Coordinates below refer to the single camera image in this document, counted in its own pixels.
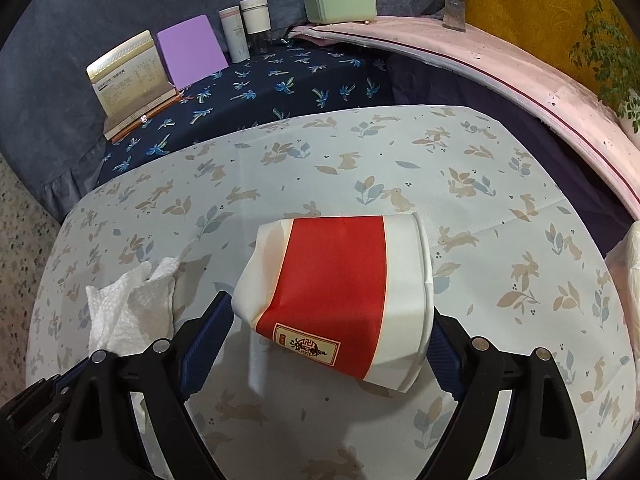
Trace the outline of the green plant white pot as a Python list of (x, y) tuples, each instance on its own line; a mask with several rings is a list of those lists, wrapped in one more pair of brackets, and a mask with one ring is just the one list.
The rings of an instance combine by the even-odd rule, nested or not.
[(639, 136), (639, 48), (608, 0), (591, 0), (584, 26), (570, 47), (570, 62), (592, 71), (599, 100), (614, 110), (625, 133)]

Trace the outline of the navy floral cloth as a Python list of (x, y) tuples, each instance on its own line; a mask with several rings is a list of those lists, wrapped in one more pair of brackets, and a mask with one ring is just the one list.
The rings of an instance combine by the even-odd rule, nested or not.
[(191, 84), (107, 145), (97, 185), (190, 145), (250, 127), (346, 108), (390, 105), (388, 55), (290, 40)]

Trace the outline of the white cylindrical jar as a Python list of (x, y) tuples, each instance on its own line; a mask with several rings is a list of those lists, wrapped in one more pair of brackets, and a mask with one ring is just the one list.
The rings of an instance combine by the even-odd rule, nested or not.
[(262, 34), (271, 29), (268, 0), (241, 0), (240, 9), (249, 35)]

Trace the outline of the floral grey tablecloth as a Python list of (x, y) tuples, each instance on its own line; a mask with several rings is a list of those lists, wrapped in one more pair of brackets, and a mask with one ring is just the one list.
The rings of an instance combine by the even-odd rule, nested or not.
[[(463, 107), (342, 110), (250, 128), (164, 156), (67, 216), (32, 315), (28, 382), (88, 353), (86, 290), (180, 257), (175, 319), (231, 292), (258, 228), (284, 218), (424, 219), (438, 310), (496, 347), (550, 350), (574, 404), (589, 478), (634, 424), (634, 362), (605, 255), (631, 216), (536, 125)], [(236, 322), (195, 426), (232, 479), (412, 479), (454, 400), (424, 370), (407, 393), (329, 370)]]

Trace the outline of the speckled floral cloth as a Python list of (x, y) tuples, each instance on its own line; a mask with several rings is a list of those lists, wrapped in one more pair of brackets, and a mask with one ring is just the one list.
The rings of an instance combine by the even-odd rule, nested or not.
[(1, 401), (25, 388), (32, 307), (60, 225), (9, 164), (0, 166)]

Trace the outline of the pink cloth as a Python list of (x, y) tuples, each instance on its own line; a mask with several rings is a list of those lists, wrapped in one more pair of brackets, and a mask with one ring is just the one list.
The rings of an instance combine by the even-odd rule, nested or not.
[(639, 149), (617, 116), (582, 84), (514, 44), (474, 26), (456, 32), (434, 18), (405, 16), (296, 26), (288, 36), (404, 54), (482, 84), (546, 124), (639, 217)]

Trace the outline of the mint green box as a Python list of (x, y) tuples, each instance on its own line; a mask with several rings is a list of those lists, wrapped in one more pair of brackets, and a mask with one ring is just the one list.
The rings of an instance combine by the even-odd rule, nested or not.
[(307, 20), (329, 25), (347, 22), (370, 22), (378, 16), (376, 0), (303, 0)]

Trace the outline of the white tissue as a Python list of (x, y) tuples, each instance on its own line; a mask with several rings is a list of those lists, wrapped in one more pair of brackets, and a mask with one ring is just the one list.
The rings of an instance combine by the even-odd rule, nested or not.
[(178, 258), (165, 258), (158, 266), (144, 262), (103, 288), (88, 286), (88, 351), (131, 356), (157, 339), (170, 339), (174, 334), (175, 274), (180, 263)]

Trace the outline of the tall white tube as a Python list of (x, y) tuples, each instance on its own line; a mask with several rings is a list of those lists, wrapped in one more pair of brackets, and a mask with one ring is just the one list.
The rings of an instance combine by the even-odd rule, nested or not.
[(230, 8), (222, 9), (219, 11), (219, 18), (231, 61), (239, 63), (248, 60), (250, 50), (248, 50), (240, 8), (230, 6)]

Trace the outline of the mustard yellow curtain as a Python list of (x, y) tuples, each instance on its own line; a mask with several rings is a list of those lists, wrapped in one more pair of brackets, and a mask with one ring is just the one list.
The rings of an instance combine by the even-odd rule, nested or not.
[[(570, 62), (570, 47), (582, 32), (585, 10), (590, 2), (591, 0), (466, 0), (466, 20), (491, 35), (515, 44), (596, 93), (597, 86), (592, 71), (577, 68)], [(621, 13), (620, 17), (632, 44), (639, 47), (639, 40), (626, 18)]]

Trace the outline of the purple notebook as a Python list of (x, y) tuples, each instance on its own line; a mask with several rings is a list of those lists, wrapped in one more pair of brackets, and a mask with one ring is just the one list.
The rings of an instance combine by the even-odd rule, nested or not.
[(228, 67), (205, 14), (160, 30), (157, 40), (170, 80), (177, 90), (183, 90)]

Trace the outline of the beige open box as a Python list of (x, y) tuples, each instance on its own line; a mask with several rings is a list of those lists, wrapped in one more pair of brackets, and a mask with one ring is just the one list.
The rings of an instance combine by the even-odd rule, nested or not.
[(86, 72), (106, 115), (106, 140), (178, 94), (148, 30), (109, 50)]

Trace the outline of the blue-grey blanket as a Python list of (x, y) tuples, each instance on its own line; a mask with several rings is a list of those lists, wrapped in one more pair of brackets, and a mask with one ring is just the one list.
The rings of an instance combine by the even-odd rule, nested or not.
[[(1, 0), (1, 153), (34, 199), (62, 219), (96, 183), (103, 112), (87, 66), (142, 30), (216, 18), (241, 0)], [(268, 0), (273, 31), (303, 0)], [(378, 0), (384, 14), (436, 12), (444, 0)]]

